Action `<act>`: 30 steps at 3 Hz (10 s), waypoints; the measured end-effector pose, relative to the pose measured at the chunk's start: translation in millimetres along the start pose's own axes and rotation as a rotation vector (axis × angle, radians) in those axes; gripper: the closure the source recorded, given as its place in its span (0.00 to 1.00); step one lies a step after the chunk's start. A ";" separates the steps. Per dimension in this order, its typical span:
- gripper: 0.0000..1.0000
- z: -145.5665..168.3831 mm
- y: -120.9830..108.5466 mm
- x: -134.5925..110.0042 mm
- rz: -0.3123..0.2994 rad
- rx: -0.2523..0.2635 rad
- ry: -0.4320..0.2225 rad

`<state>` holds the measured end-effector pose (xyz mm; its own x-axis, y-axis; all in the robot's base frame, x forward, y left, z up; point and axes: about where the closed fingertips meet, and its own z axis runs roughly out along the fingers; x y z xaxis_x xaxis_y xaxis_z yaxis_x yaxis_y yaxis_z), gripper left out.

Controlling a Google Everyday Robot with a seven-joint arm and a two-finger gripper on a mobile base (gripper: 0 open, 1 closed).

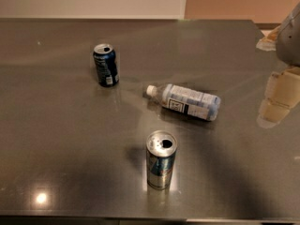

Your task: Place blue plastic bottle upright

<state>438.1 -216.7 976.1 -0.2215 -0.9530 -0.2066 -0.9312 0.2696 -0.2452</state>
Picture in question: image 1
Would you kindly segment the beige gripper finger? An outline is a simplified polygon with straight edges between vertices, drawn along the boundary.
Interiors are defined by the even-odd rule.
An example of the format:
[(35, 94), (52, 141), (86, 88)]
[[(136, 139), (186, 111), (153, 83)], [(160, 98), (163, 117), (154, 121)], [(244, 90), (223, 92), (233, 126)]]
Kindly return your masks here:
[(257, 123), (262, 128), (279, 124), (300, 102), (300, 67), (272, 72), (259, 109)]
[(279, 27), (271, 31), (264, 31), (264, 37), (261, 38), (256, 44), (256, 48), (266, 52), (272, 52), (276, 50), (276, 43), (279, 33)]

